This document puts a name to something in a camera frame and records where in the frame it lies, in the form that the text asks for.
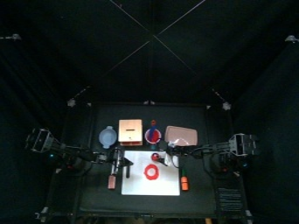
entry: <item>white paper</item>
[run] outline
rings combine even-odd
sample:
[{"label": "white paper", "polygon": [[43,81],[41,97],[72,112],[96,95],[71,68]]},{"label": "white paper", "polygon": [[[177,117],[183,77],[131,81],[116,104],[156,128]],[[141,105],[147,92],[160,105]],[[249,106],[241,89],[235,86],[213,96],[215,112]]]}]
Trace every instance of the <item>white paper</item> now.
[{"label": "white paper", "polygon": [[[165,154],[164,166],[161,163],[155,162],[151,158],[156,151],[125,151],[125,158],[133,162],[129,167],[129,178],[127,178],[127,168],[123,169],[123,186],[121,194],[124,195],[180,195],[180,180],[179,180],[179,169],[173,167],[173,164],[179,166],[177,157],[172,157]],[[155,177],[156,171],[159,177],[156,179],[148,179]]]}]

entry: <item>black curtain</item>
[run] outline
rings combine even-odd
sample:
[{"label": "black curtain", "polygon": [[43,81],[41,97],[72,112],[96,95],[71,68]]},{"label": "black curtain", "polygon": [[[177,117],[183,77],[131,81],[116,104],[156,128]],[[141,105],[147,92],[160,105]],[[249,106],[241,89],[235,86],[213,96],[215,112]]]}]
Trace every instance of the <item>black curtain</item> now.
[{"label": "black curtain", "polygon": [[44,206],[51,171],[41,155],[24,150],[24,142],[40,127],[60,137],[67,102],[21,42],[10,39],[0,39],[0,98],[0,222],[32,223]]},{"label": "black curtain", "polygon": [[261,153],[247,172],[247,199],[257,223],[299,221],[299,45],[288,44],[241,95],[236,132],[256,134]]}]

